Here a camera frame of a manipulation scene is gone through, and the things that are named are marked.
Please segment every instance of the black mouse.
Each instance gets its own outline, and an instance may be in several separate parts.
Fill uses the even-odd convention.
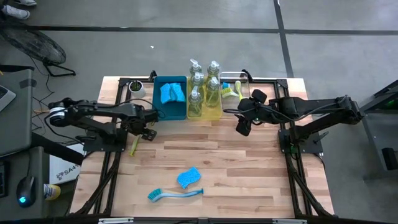
[[[22,208],[27,208],[35,203],[35,177],[28,175],[19,181],[17,186],[17,201]]]

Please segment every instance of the wooden tabletop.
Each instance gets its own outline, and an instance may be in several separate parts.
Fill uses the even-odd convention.
[[[119,78],[104,77],[99,102],[114,104]],[[288,78],[287,81],[291,96],[307,99],[303,79]],[[153,84],[144,85],[147,93],[144,99],[152,101]],[[272,85],[250,86],[251,90],[256,88],[266,93],[268,99],[275,98]],[[108,118],[97,120],[110,121]],[[309,121],[311,118],[306,118],[297,124]],[[129,155],[129,150],[135,136],[129,134],[128,150],[122,153],[119,166],[112,216],[294,217],[285,157],[277,140],[279,125],[252,126],[250,135],[244,137],[235,131],[236,124],[237,119],[230,114],[219,121],[161,121],[153,127],[156,138],[152,142],[141,140],[134,157]],[[81,208],[97,187],[103,157],[103,152],[96,152],[84,160],[71,212]],[[333,213],[321,162],[314,155],[303,154],[303,164],[309,189],[324,208]],[[193,166],[198,168],[201,179],[183,190],[177,176]],[[204,194],[163,198],[152,203],[147,196],[157,188],[172,193],[203,188]],[[304,211],[302,192],[297,193]]]

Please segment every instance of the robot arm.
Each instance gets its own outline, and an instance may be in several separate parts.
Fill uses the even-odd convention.
[[[158,122],[157,110],[145,110],[141,105],[125,103],[106,105],[95,101],[73,101],[65,98],[49,104],[50,124],[56,127],[76,126],[98,133],[104,140],[111,142],[117,138],[116,123],[101,123],[87,116],[119,118],[121,129],[133,135],[142,135],[142,139],[153,140],[156,131],[148,129],[146,124]]]
[[[240,101],[238,106],[239,119],[237,132],[248,136],[251,125],[262,123],[283,124],[299,121],[310,114],[328,114],[312,121],[305,126],[294,126],[289,129],[290,140],[293,143],[306,140],[309,135],[330,126],[357,124],[363,118],[358,104],[350,97],[343,96],[327,100],[303,100],[299,97],[282,97],[269,100],[264,105],[267,95],[260,90],[254,90],[252,97]]]

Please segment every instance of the black fan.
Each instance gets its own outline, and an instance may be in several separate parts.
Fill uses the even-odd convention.
[[[76,75],[75,71],[60,66],[60,64],[66,61],[67,55],[50,37],[36,30],[23,29],[23,27],[27,25],[21,22],[11,22],[11,20],[8,19],[7,24],[11,26],[0,29],[0,35],[18,50],[41,61],[52,77]],[[62,68],[70,73],[54,75],[49,68],[51,66]]]

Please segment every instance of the concrete floor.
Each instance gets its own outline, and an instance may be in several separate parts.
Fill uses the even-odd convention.
[[[394,0],[280,0],[286,29],[397,30]],[[40,0],[32,25],[212,27],[277,29],[272,0]],[[217,60],[224,71],[249,70],[255,77],[286,77],[279,34],[154,32],[44,32],[67,53],[76,77],[51,78],[55,93],[97,99],[103,76],[187,74],[189,58]],[[287,35],[294,77],[304,78],[310,99],[348,94],[363,104],[397,79],[397,36]],[[31,65],[30,58],[0,41],[0,63]],[[46,77],[35,71],[34,95],[48,94]],[[73,128],[57,129],[69,136]],[[365,183],[378,165],[363,125],[337,125],[322,140],[335,213],[344,218],[397,222],[398,181]],[[47,132],[48,138],[62,140]]]

